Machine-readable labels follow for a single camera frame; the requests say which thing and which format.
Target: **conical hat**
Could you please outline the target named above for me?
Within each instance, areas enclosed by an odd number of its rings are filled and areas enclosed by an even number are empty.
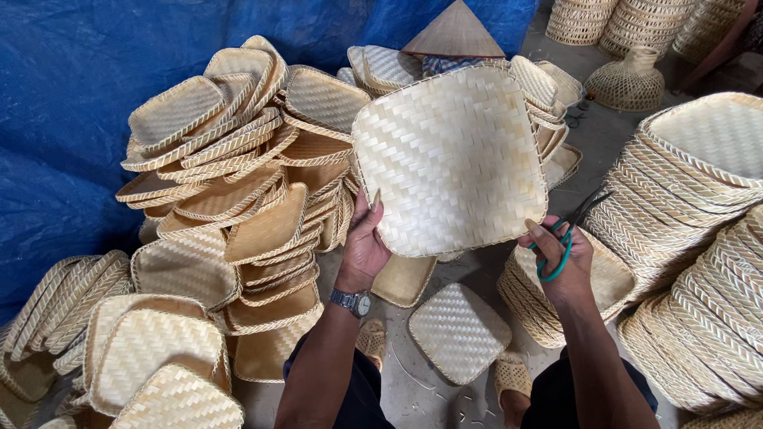
[[[401,52],[486,58],[506,56],[463,0],[456,0],[448,6],[427,25],[427,28],[405,45]]]

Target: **scissors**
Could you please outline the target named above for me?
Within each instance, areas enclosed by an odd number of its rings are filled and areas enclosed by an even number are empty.
[[[569,223],[569,228],[567,228],[567,232],[562,236],[562,238],[559,239],[559,242],[562,243],[562,246],[565,247],[565,254],[562,256],[562,260],[559,261],[559,265],[554,268],[554,270],[549,274],[547,277],[544,277],[541,273],[543,271],[543,267],[546,266],[546,263],[549,261],[548,259],[540,261],[538,264],[538,279],[541,282],[550,282],[553,279],[556,278],[556,276],[559,275],[559,273],[562,272],[562,270],[565,268],[565,265],[567,265],[567,259],[570,257],[570,251],[572,250],[572,230],[575,228],[575,225],[578,224],[578,222],[583,221],[583,218],[585,218],[585,215],[588,214],[589,211],[591,211],[592,208],[596,207],[604,201],[605,199],[609,198],[610,195],[612,195],[614,192],[608,192],[604,195],[602,195],[599,198],[596,198],[596,195],[599,195],[606,186],[606,183],[602,183],[598,189],[596,189],[592,194],[590,194],[579,206],[575,209],[567,218],[561,218],[556,223],[554,223],[549,231],[553,232],[559,229],[565,222]],[[538,247],[537,244],[533,243],[530,244],[530,249],[535,249]]]

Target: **sandal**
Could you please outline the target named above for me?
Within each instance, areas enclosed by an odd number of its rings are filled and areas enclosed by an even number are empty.
[[[498,355],[495,360],[495,392],[498,395],[498,406],[502,411],[504,407],[501,406],[501,393],[504,390],[516,390],[529,398],[532,388],[530,374],[527,373],[527,367],[519,354],[504,350]]]
[[[379,372],[382,371],[382,357],[384,356],[386,346],[386,336],[382,321],[371,319],[360,327],[358,339],[355,340],[355,347],[365,354],[366,357],[372,357],[379,361]]]

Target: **metal watch strap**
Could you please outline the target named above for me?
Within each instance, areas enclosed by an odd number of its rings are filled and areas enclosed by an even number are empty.
[[[357,295],[338,291],[336,289],[333,289],[331,291],[331,302],[333,302],[334,304],[341,305],[344,308],[348,308],[350,311],[352,311],[352,309],[355,308],[355,303],[357,301],[358,301]]]

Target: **watch face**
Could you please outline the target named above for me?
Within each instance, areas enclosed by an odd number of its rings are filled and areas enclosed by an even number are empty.
[[[371,309],[371,299],[368,295],[364,295],[360,297],[360,300],[358,301],[358,314],[360,316],[365,316],[369,313],[369,310]]]

